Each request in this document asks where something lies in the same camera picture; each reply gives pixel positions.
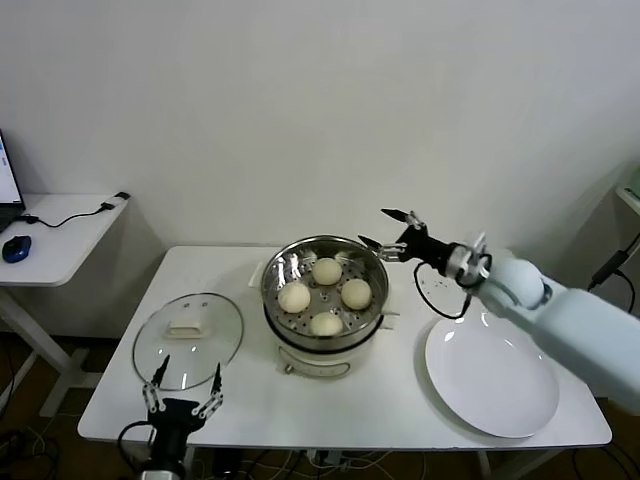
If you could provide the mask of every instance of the laptop screen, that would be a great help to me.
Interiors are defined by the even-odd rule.
[[[4,140],[0,135],[0,204],[3,203],[19,205],[22,203],[22,197],[20,196],[13,170],[11,170]]]

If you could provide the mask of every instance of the white robotic arm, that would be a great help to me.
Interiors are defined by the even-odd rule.
[[[387,261],[411,258],[456,280],[489,311],[523,329],[550,357],[633,412],[640,412],[640,321],[584,290],[567,289],[530,262],[492,259],[484,236],[473,245],[430,237],[411,212],[383,210],[408,224],[394,244],[360,239]]]

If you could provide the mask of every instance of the white wall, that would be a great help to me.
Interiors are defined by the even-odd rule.
[[[136,202],[103,297],[26,294],[63,312],[52,331],[117,335],[128,309],[108,306],[164,246],[393,240],[380,207],[552,268],[640,148],[634,0],[1,7],[0,126],[26,189]]]

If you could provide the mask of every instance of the blue mouse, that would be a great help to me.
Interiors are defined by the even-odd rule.
[[[31,237],[29,235],[13,237],[2,246],[2,258],[7,263],[19,262],[27,258],[30,248]]]

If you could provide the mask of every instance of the white desk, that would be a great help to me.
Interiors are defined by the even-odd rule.
[[[236,357],[222,372],[224,404],[202,430],[191,435],[194,446],[524,450],[610,441],[611,430],[587,386],[557,364],[557,413],[531,438],[492,437],[450,413],[423,381],[425,334],[435,315],[415,292],[409,265],[387,265],[394,294],[400,297],[402,315],[394,330],[376,333],[372,355],[361,369],[333,380],[284,375],[277,366],[260,295],[247,287],[257,262],[268,259],[274,251],[256,247],[169,250],[82,416],[79,433],[89,439],[113,441],[125,425],[146,419],[142,382],[131,362],[138,329],[169,300],[188,293],[215,291],[238,304],[244,316],[245,335]],[[436,295],[437,287],[428,290]],[[434,301],[446,299],[436,296]],[[203,401],[210,386],[173,396]],[[127,439],[144,441],[148,430],[133,429],[130,434]],[[538,450],[525,456],[526,462],[510,466],[509,478],[526,473],[527,468],[553,453]]]
[[[66,217],[93,212],[110,195],[25,195],[27,212],[49,223],[58,223]],[[126,202],[113,210],[92,217],[71,220],[64,226],[51,229],[41,224],[12,224],[0,234],[0,246],[16,235],[30,235],[29,256],[21,262],[9,264],[0,261],[0,286],[4,287],[56,287],[68,282],[80,268],[105,232],[109,229]],[[100,378],[97,373],[82,372],[82,362],[88,350],[76,350],[67,355],[31,316],[9,295],[0,289],[0,315],[2,319],[33,348],[33,353],[16,373],[15,386],[27,374],[38,355],[58,372],[60,378],[44,403],[40,415],[55,414],[69,388],[95,388]],[[0,396],[0,405],[7,401],[9,389]]]

